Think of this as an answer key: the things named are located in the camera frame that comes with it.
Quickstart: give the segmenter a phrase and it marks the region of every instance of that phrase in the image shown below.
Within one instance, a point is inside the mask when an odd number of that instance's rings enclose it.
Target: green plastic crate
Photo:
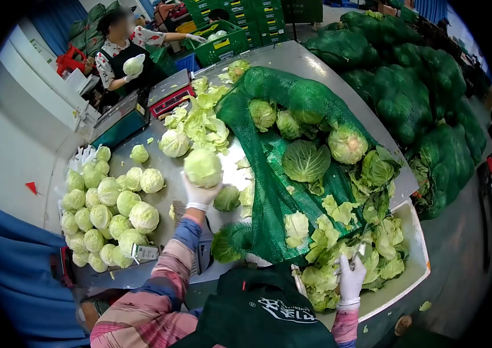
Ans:
[[[192,34],[208,38],[209,35],[219,30],[227,31],[228,34],[202,45],[196,41],[190,41],[202,67],[215,64],[250,49],[244,30],[227,21],[216,21],[193,31]]]

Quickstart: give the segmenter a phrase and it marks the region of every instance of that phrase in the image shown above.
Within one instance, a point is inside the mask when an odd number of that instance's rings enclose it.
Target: person in background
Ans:
[[[151,278],[113,303],[91,331],[91,348],[226,347],[353,348],[366,268],[356,256],[340,263],[340,302],[331,332],[294,285],[290,264],[235,268],[221,275],[203,309],[181,312],[205,212],[222,187],[201,188],[181,172],[186,212]]]
[[[228,15],[228,12],[221,9],[221,8],[215,8],[211,12],[209,12],[209,23],[213,23],[214,21],[220,21],[220,20],[228,21],[230,19],[230,16]]]
[[[207,41],[201,36],[191,34],[154,32],[134,23],[135,17],[131,10],[120,6],[107,12],[97,25],[97,30],[105,37],[105,43],[95,56],[95,64],[103,87],[109,91],[124,86],[128,94],[135,89],[152,86],[167,77],[155,66],[145,45],[160,46],[164,42],[185,38],[197,42]],[[142,69],[134,75],[126,75],[123,71],[126,60],[142,53],[145,54]]]

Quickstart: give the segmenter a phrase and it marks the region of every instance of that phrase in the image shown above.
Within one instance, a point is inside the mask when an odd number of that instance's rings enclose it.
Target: latex glove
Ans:
[[[339,259],[335,260],[335,264],[340,265],[340,301],[337,304],[337,309],[355,310],[360,307],[360,291],[362,290],[362,282],[366,277],[366,268],[360,261],[360,257],[354,257],[354,270],[350,269],[346,255],[341,254]]]
[[[192,34],[186,34],[186,38],[189,38],[190,40],[197,41],[200,44],[205,44],[208,41],[208,39],[206,39],[206,38],[203,38],[203,37],[198,36],[198,35],[192,35]]]
[[[137,79],[138,76],[139,76],[139,74],[142,73],[142,71],[143,71],[143,65],[141,66],[141,68],[139,68],[138,73],[135,73],[133,75],[126,75],[126,76],[124,76],[124,82],[128,83],[128,82],[130,82],[133,79]]]
[[[196,208],[206,212],[215,197],[217,197],[219,191],[221,191],[222,183],[214,187],[204,188],[192,184],[183,171],[180,172],[180,176],[182,177],[186,195],[188,196],[186,208]]]

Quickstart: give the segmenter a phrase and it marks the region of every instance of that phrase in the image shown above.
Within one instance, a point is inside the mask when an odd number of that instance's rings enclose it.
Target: red digital scale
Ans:
[[[151,88],[147,108],[157,118],[166,114],[182,102],[186,95],[195,96],[187,69],[180,70]]]

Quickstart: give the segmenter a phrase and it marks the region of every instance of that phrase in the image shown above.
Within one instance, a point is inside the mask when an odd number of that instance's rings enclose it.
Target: yellow label on crate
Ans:
[[[226,39],[226,40],[224,40],[224,41],[223,41],[223,42],[221,42],[221,43],[218,43],[218,44],[216,44],[216,45],[213,45],[213,47],[215,48],[215,50],[218,50],[218,49],[220,49],[221,47],[228,46],[228,45],[230,45],[230,40],[229,40],[229,39]]]

